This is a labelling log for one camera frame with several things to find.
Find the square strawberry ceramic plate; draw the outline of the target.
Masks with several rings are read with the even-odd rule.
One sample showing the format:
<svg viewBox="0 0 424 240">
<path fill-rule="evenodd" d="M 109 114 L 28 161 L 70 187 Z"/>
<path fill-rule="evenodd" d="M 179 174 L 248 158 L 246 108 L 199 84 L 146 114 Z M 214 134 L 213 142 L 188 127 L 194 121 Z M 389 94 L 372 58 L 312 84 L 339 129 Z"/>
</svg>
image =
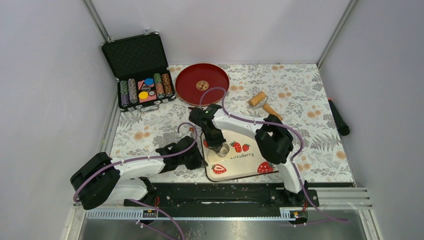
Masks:
<svg viewBox="0 0 424 240">
<path fill-rule="evenodd" d="M 229 181 L 278 171 L 262 157 L 254 139 L 233 131 L 224 130 L 222 134 L 229 147 L 225 156 L 218 156 L 209 149 L 204 134 L 201 135 L 203 158 L 208 164 L 205 172 L 210 181 Z"/>
</svg>

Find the wooden dough roller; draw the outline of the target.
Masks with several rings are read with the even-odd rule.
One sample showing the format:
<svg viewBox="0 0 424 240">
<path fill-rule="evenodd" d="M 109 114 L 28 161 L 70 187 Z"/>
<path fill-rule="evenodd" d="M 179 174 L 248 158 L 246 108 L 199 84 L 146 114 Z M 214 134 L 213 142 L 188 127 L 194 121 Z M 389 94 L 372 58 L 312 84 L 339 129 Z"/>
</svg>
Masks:
<svg viewBox="0 0 424 240">
<path fill-rule="evenodd" d="M 260 91 L 251 99 L 249 99 L 247 103 L 253 109 L 262 108 L 266 113 L 276 116 L 281 121 L 283 117 L 268 104 L 268 99 L 269 97 L 267 94 L 263 91 Z"/>
</svg>

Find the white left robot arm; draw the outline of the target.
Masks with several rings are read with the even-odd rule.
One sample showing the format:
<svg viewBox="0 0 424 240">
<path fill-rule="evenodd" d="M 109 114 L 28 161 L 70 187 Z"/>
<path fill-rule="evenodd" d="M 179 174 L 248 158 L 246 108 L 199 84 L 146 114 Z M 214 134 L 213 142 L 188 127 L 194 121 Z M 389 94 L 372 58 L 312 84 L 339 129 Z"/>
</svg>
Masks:
<svg viewBox="0 0 424 240">
<path fill-rule="evenodd" d="M 71 176 L 70 184 L 74 200 L 85 210 L 129 199 L 148 206 L 154 202 L 155 192 L 147 175 L 171 172 L 179 166 L 197 170 L 207 165 L 195 140 L 185 136 L 142 157 L 113 159 L 99 152 Z"/>
</svg>

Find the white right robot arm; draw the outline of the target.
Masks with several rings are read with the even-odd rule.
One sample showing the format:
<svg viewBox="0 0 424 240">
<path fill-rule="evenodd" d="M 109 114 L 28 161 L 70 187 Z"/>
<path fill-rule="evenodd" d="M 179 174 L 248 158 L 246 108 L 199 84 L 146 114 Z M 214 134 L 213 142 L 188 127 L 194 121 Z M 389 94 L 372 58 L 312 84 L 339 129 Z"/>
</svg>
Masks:
<svg viewBox="0 0 424 240">
<path fill-rule="evenodd" d="M 227 143 L 222 131 L 249 137 L 255 140 L 261 156 L 280 172 L 287 190 L 287 201 L 293 206 L 299 206 L 307 199 L 305 181 L 288 160 L 294 148 L 293 136 L 289 133 L 291 128 L 283 125 L 277 116 L 269 114 L 266 118 L 248 117 L 230 113 L 217 104 L 210 104 L 205 109 L 188 109 L 189 121 L 201 128 L 207 147 L 216 155 L 221 155 L 220 152 Z"/>
</svg>

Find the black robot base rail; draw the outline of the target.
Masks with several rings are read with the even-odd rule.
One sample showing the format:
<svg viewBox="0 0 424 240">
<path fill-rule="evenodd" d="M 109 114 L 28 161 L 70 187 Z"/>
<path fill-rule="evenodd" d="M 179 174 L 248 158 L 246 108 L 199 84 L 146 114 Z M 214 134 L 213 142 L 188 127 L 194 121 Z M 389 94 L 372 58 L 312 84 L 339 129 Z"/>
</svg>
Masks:
<svg viewBox="0 0 424 240">
<path fill-rule="evenodd" d="M 124 200 L 125 207 L 142 204 L 166 209 L 194 207 L 249 212 L 268 208 L 298 209 L 319 206 L 316 190 L 308 189 L 298 194 L 287 191 L 282 183 L 150 183 L 148 192 L 138 203 Z"/>
</svg>

